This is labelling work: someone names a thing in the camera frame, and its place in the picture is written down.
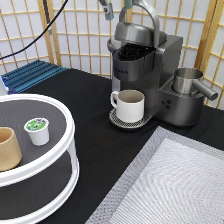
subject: paper cup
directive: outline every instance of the paper cup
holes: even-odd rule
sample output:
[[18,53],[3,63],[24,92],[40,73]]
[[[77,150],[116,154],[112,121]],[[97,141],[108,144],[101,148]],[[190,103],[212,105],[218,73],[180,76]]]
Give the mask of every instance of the paper cup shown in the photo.
[[0,127],[0,172],[14,168],[22,159],[13,129]]
[[49,141],[48,125],[49,121],[46,118],[34,118],[24,125],[34,145],[45,145]]

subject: beige cup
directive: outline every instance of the beige cup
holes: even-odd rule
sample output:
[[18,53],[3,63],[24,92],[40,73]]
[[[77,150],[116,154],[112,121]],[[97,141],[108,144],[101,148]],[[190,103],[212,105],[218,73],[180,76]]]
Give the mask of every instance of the beige cup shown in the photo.
[[13,129],[0,127],[0,172],[14,168],[22,159]]
[[137,90],[114,91],[110,97],[111,104],[116,108],[117,117],[126,123],[140,121],[144,116],[145,96]]

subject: wire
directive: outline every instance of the wire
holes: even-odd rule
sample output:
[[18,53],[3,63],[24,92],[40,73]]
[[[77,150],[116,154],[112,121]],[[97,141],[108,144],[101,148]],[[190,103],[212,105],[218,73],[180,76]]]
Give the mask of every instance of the wire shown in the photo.
[[33,42],[31,42],[29,45],[27,45],[26,47],[24,47],[22,50],[20,51],[17,51],[15,53],[12,53],[12,54],[9,54],[9,55],[6,55],[4,57],[1,57],[0,60],[3,60],[5,58],[8,58],[8,57],[11,57],[11,56],[14,56],[16,54],[19,54],[23,51],[25,51],[27,48],[29,48],[31,45],[33,45],[34,43],[36,43],[47,31],[48,29],[51,27],[52,23],[58,18],[58,16],[60,15],[60,13],[62,12],[62,10],[64,9],[65,5],[67,4],[68,0],[66,0],[64,2],[64,4],[62,5],[62,7],[60,8],[60,10],[58,11],[58,13],[56,14],[56,16],[54,17],[54,19],[52,19],[52,21],[47,25],[47,27],[45,28],[45,30],[36,38],[33,40]]

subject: mug handle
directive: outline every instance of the mug handle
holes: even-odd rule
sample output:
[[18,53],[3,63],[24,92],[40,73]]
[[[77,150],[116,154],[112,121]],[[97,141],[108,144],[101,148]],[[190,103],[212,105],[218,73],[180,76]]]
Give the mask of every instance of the mug handle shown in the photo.
[[118,94],[119,94],[118,91],[114,91],[110,95],[110,102],[114,108],[117,108],[117,104],[115,104],[115,102],[114,102],[114,95],[117,95],[117,97],[118,97]]

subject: black countertop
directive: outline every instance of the black countertop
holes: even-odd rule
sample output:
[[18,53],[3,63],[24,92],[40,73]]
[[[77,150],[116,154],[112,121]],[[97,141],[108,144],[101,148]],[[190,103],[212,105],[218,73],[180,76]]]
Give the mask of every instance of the black countertop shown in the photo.
[[136,132],[115,128],[109,121],[111,85],[109,79],[70,69],[24,92],[61,101],[75,121],[78,184],[65,204],[41,223],[85,223],[158,126],[224,150],[224,111],[206,106],[191,128],[154,119]]

